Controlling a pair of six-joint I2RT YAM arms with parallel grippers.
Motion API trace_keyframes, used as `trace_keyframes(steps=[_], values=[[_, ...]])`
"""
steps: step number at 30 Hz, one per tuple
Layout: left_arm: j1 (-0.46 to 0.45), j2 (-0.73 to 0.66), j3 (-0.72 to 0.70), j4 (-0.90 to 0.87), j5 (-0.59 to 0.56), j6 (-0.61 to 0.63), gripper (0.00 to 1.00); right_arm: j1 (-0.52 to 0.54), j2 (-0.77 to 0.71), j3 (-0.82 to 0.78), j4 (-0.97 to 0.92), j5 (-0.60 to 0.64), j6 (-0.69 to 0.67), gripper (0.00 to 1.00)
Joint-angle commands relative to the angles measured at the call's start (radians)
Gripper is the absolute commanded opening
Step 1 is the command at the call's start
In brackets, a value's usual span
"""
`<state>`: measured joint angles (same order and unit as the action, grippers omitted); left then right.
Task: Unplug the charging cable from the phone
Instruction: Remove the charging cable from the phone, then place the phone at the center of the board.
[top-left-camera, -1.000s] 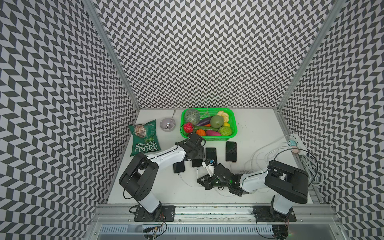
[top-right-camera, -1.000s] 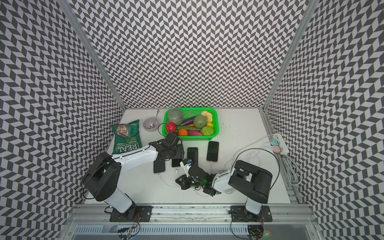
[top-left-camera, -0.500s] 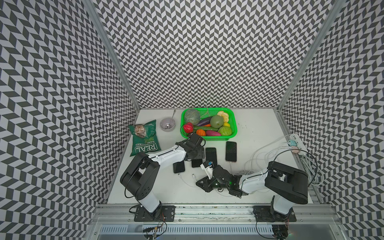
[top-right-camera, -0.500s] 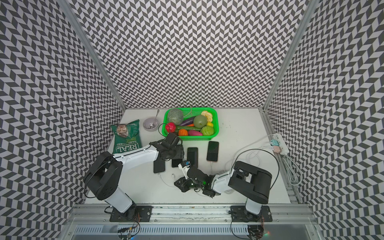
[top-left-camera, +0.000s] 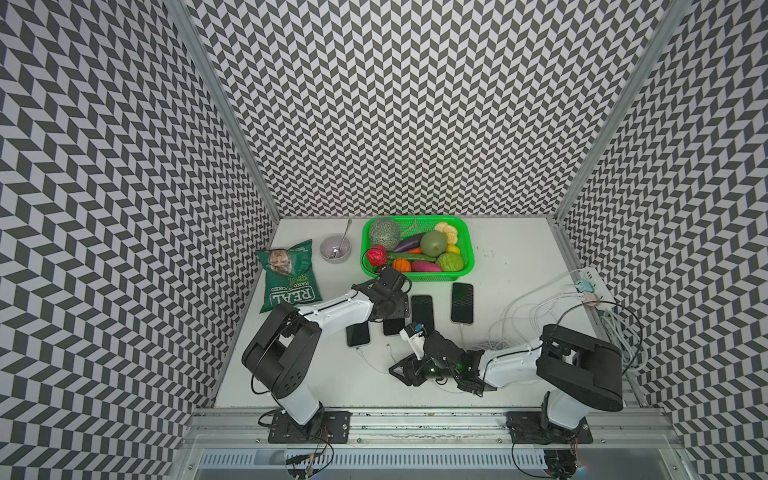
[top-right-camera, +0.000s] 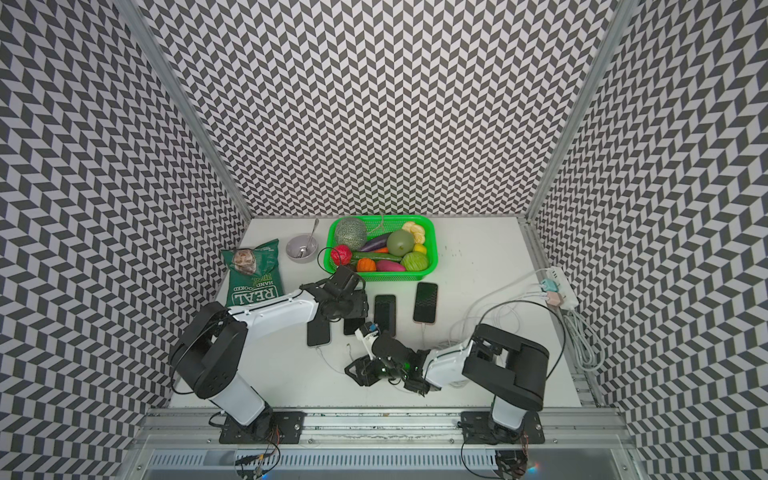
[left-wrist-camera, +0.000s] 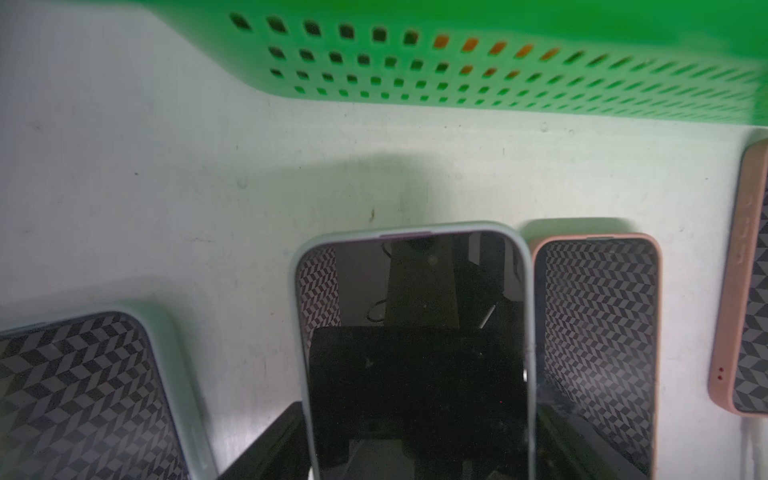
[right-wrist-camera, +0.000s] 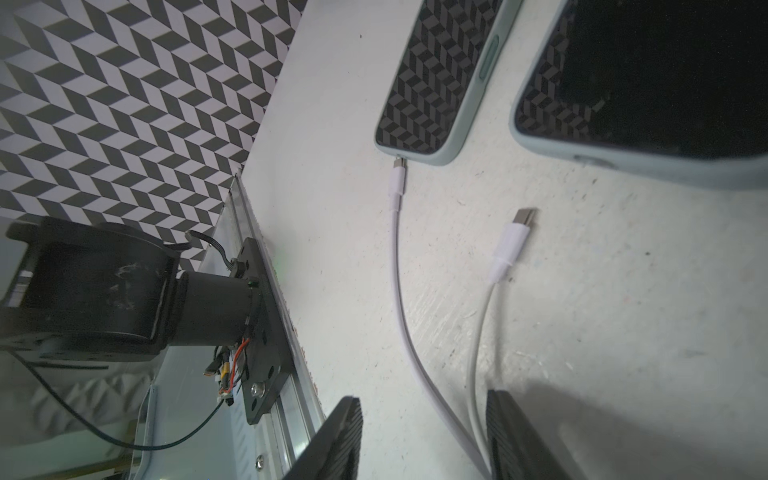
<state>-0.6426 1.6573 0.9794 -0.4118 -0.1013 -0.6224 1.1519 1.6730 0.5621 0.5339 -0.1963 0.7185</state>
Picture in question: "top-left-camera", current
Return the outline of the phone light case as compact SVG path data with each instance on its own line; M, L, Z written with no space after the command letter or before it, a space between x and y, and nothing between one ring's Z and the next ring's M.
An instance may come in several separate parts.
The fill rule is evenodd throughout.
M346 343L355 348L370 343L370 329L367 322L354 324L346 328Z
M382 322L382 326L383 334L385 336L394 336L398 335L399 332L405 328L406 321L404 318L385 319Z

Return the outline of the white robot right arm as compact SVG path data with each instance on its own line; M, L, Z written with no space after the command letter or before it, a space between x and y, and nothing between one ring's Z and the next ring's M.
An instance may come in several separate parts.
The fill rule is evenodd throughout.
M593 411L624 407L621 351L609 342L548 324L531 346L522 349L460 348L437 331L407 326L400 332L412 349L388 373L409 387L429 379L451 379L466 393L482 397L512 383L540 380L549 385L540 424L565 431L579 429Z

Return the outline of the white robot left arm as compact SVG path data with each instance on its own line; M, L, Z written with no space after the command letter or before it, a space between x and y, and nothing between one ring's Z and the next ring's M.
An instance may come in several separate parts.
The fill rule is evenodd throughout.
M274 307L241 357L251 376L298 427L316 424L323 406L307 385L320 341L351 326L383 320L407 297L412 281L385 267L375 278L350 287L329 301L297 308Z

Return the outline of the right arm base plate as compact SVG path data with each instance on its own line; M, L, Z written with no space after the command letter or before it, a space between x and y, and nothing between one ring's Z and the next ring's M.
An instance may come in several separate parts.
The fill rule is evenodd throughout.
M567 430L546 423L541 411L509 411L506 413L506 427L511 440L516 444L534 445L589 445L594 442L586 419L578 428Z

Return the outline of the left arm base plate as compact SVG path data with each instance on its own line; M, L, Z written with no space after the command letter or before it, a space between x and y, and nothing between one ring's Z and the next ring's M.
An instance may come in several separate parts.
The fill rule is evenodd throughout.
M270 444L303 444L326 442L346 444L350 432L350 411L320 409L306 425L298 424L288 413L279 412L271 422L268 434Z

